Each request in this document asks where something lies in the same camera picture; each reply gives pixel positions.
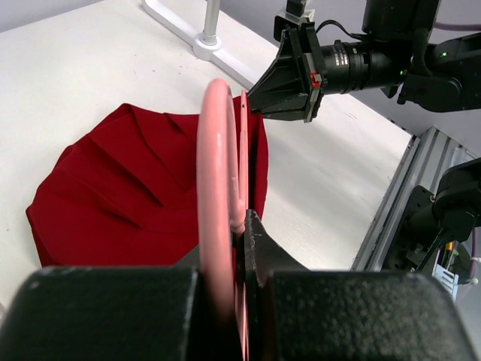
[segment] red cloth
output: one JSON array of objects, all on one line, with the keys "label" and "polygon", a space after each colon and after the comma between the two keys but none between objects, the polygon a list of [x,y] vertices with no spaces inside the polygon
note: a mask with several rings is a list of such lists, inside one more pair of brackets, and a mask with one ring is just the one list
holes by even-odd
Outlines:
[{"label": "red cloth", "polygon": [[[41,264],[172,265],[190,252],[197,122],[124,104],[67,147],[26,212]],[[262,117],[248,123],[250,208],[261,217],[268,145]]]}]

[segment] pink ring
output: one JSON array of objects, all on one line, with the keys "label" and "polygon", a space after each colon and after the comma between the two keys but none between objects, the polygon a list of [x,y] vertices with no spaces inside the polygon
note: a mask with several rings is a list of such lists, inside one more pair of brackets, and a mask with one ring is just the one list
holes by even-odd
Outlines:
[{"label": "pink ring", "polygon": [[[242,100],[240,165],[237,163],[234,103],[231,90],[224,80],[213,80],[208,85],[198,121],[197,190],[201,272],[221,324],[228,322],[236,312],[231,232],[235,237],[241,237],[244,233],[248,199],[245,91]],[[239,317],[237,321],[245,329]]]}]

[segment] gray wall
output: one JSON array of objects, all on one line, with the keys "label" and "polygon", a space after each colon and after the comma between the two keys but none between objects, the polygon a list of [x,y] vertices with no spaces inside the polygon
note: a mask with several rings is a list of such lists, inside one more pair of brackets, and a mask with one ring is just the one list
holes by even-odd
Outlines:
[{"label": "gray wall", "polygon": [[0,32],[99,1],[101,0],[0,0]]},{"label": "gray wall", "polygon": [[[274,42],[272,39],[274,16],[286,5],[286,0],[222,0],[221,4],[227,14]],[[365,2],[362,0],[312,0],[310,7],[316,9],[317,23],[326,19],[336,19],[351,32],[361,31],[365,8]],[[438,20],[444,23],[481,23],[481,1],[443,0]],[[462,35],[463,33],[435,30],[431,41],[438,43]],[[319,33],[321,45],[332,44],[336,39],[352,40],[333,26],[327,26]],[[448,133],[456,141],[469,147],[476,154],[481,154],[480,111],[433,114],[413,104],[397,105],[395,99],[387,99],[378,89],[352,95],[415,134],[420,134],[435,124],[438,129]]]}]

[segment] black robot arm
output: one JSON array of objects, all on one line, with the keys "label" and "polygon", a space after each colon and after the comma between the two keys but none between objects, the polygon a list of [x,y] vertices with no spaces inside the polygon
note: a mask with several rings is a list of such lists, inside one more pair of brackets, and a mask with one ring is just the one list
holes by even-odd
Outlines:
[{"label": "black robot arm", "polygon": [[433,112],[481,108],[481,33],[429,44],[440,0],[367,0],[364,34],[346,32],[358,41],[322,47],[316,33],[340,24],[316,29],[305,2],[287,1],[274,21],[280,49],[249,91],[254,112],[309,123],[324,95],[372,88]]}]

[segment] white table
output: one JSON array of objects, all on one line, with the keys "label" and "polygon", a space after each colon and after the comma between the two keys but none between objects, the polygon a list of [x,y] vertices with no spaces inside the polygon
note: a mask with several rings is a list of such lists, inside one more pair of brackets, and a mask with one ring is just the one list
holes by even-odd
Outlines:
[{"label": "white table", "polygon": [[[202,28],[202,0],[167,0]],[[263,71],[277,49],[221,14],[234,55]],[[195,113],[225,78],[140,9],[105,0],[0,34],[0,302],[39,267],[25,209],[62,150],[119,104]],[[266,121],[270,147],[264,225],[309,268],[347,269],[410,136],[351,96],[323,100],[318,119]]]}]

